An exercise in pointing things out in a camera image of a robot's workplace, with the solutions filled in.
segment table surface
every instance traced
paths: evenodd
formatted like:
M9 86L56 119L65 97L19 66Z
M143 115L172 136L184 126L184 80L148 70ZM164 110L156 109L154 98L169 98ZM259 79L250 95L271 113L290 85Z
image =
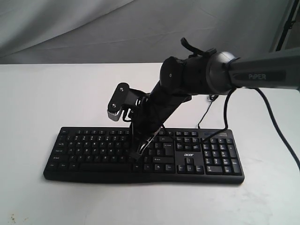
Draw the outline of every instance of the table surface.
M212 184L107 185L47 181L43 170L62 126L127 127L106 107L120 82L152 90L161 64L1 65L0 224L266 225L299 224L300 176L261 97L240 89L228 106L245 180ZM263 89L300 156L300 95ZM202 123L223 128L220 97ZM194 128L205 96L182 104L166 127Z

